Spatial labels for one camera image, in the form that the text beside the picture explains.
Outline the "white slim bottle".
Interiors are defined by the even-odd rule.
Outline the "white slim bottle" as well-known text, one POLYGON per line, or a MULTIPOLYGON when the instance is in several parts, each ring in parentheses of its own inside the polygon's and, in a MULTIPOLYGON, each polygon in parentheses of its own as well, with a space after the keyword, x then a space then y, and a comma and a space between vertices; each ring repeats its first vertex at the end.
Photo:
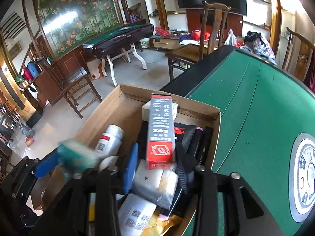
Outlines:
POLYGON ((111 166, 111 165, 115 165, 117 160, 118 160, 118 156, 109 156, 107 158, 105 158, 100 164, 99 164, 99 167, 98 167, 98 171, 99 173, 104 170, 105 168, 111 166))

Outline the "teal tissue pack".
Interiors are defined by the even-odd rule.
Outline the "teal tissue pack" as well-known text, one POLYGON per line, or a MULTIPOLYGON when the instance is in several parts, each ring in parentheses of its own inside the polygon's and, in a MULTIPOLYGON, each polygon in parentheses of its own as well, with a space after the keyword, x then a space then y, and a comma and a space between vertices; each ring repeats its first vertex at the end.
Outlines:
POLYGON ((66 181, 76 173, 83 173, 89 168, 96 168, 98 155, 93 149, 75 141, 67 139, 57 147, 58 162, 66 181))

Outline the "red white glue box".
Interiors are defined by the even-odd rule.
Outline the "red white glue box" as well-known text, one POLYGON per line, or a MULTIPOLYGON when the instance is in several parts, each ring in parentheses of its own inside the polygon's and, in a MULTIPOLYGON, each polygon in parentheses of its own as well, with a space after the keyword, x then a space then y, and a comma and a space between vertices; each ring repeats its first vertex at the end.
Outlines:
POLYGON ((148 169, 172 169, 175 164, 175 132, 172 114, 154 112, 155 108, 169 107, 169 95, 152 94, 148 121, 146 161, 148 169))

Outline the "white medicine bottle red label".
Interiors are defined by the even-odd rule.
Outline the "white medicine bottle red label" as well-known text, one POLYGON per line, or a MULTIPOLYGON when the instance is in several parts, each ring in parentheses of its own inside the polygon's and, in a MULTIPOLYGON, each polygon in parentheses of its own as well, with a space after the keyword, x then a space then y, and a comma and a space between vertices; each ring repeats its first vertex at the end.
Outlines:
POLYGON ((99 160, 115 156, 122 144, 124 131, 121 127, 110 124, 99 138, 95 151, 99 160))

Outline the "black silver snack packet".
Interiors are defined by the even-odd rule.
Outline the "black silver snack packet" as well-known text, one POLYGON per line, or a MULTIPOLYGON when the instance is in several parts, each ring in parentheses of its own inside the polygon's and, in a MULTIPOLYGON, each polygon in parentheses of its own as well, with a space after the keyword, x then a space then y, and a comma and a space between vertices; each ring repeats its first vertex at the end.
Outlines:
POLYGON ((137 137, 139 165, 135 172, 132 192, 159 207, 171 210, 177 190, 176 164, 149 167, 146 158, 148 122, 143 121, 137 137))

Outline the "black marker pen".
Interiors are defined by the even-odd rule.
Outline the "black marker pen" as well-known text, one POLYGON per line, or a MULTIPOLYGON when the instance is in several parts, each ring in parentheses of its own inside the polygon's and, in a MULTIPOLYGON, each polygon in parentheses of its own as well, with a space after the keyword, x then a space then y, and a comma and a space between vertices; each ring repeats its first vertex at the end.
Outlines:
POLYGON ((200 165, 206 163, 213 132, 213 128, 208 126, 195 129, 187 154, 194 157, 200 165))

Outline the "white plastic bottle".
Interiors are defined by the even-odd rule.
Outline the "white plastic bottle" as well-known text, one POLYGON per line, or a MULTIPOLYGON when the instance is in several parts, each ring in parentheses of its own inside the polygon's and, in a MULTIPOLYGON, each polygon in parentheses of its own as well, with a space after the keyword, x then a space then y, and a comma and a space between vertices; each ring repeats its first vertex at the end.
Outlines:
POLYGON ((128 194, 118 211, 121 235, 141 235, 156 207, 156 204, 146 199, 128 194))

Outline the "yellow snack bag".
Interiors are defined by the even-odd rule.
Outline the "yellow snack bag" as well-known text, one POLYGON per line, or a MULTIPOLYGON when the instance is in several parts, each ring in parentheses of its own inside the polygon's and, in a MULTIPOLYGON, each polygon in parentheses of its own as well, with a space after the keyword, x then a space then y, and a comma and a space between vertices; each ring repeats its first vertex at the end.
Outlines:
POLYGON ((141 233, 141 236, 165 235, 171 227, 180 224, 182 220, 183 219, 177 215, 163 218, 158 213, 154 213, 141 233))

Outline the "white small box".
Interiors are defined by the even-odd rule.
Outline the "white small box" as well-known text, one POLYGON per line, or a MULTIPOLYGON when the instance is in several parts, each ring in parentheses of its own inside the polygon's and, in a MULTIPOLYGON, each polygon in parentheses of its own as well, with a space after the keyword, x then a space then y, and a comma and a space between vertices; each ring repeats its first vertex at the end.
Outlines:
MULTIPOLYGON (((170 111, 170 108, 167 106, 162 107, 162 108, 155 108, 154 112, 156 113, 162 113, 163 115, 170 115, 172 114, 172 120, 175 120, 177 117, 177 109, 178 109, 178 104, 177 103, 172 103, 171 105, 172 111, 170 111)), ((144 121, 149 121, 149 115, 150 115, 150 109, 151 109, 151 101, 148 101, 142 106, 142 120, 144 121)))

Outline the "dark wooden side chair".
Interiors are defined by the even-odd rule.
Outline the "dark wooden side chair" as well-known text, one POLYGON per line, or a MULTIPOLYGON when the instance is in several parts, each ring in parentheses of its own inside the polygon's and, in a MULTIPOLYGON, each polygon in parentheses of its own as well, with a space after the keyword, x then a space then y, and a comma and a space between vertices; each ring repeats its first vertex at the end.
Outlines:
POLYGON ((81 112, 85 110, 88 106, 93 104, 96 100, 99 102, 102 101, 101 96, 94 87, 92 81, 86 70, 83 67, 80 67, 69 75, 64 80, 60 80, 57 74, 53 71, 51 65, 47 62, 45 57, 39 57, 35 60, 35 63, 42 69, 44 72, 53 79, 60 89, 60 95, 67 101, 75 113, 83 118, 81 112), (79 103, 78 100, 86 95, 89 91, 92 91, 95 95, 95 98, 87 103, 81 109, 78 109, 79 103))

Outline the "wooden chair near television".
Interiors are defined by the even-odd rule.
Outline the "wooden chair near television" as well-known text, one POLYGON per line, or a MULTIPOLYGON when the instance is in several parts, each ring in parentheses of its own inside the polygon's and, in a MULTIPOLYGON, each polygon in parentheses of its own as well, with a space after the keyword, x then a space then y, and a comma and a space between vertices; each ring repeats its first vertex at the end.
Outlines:
POLYGON ((186 71, 203 59, 204 56, 212 53, 215 50, 215 47, 221 47, 223 45, 224 27, 227 15, 232 8, 222 3, 208 3, 206 1, 203 1, 202 5, 204 11, 201 21, 201 37, 199 44, 184 45, 166 53, 169 78, 171 81, 174 79, 173 70, 175 68, 181 71, 186 71), (212 24, 212 32, 207 47, 205 47, 206 24, 210 10, 213 10, 214 12, 214 23, 212 24))

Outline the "round mahjong table control panel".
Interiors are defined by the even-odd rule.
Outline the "round mahjong table control panel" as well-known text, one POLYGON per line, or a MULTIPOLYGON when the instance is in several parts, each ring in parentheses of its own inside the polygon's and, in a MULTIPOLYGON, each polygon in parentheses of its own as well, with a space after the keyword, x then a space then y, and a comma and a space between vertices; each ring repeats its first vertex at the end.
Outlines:
POLYGON ((293 220, 303 222, 314 206, 314 137, 299 134, 289 163, 289 207, 293 220))

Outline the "pile of clothes bag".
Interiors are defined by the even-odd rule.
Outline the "pile of clothes bag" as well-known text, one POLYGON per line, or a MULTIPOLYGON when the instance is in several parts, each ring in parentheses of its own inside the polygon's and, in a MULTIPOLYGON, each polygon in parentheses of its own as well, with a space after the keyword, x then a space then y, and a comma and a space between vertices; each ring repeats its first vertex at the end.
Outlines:
POLYGON ((260 32, 248 31, 244 37, 244 44, 240 49, 260 56, 276 65, 275 54, 264 35, 260 32))

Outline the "wooden chair with garment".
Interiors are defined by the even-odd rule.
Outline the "wooden chair with garment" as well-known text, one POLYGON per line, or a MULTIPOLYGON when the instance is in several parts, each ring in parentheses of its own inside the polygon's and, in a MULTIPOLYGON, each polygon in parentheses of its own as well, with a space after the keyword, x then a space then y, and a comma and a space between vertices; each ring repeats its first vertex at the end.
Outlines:
POLYGON ((300 46, 299 46, 299 53, 297 57, 296 67, 294 70, 294 77, 303 82, 306 78, 310 63, 311 63, 311 57, 312 53, 314 51, 314 44, 312 44, 309 40, 307 40, 303 35, 292 31, 289 27, 286 27, 287 31, 289 32, 289 39, 288 39, 288 45, 286 48, 286 52, 284 55, 283 65, 282 69, 284 71, 288 71, 289 69, 289 63, 290 63, 290 50, 292 47, 292 40, 299 39, 300 40, 300 46))

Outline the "floral wall painting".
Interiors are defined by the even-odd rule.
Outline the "floral wall painting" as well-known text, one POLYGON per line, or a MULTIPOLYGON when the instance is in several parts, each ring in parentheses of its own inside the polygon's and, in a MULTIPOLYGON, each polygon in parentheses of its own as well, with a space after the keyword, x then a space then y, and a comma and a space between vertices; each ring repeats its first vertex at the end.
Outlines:
POLYGON ((32 0, 47 42, 60 58, 120 25, 114 0, 32 0))

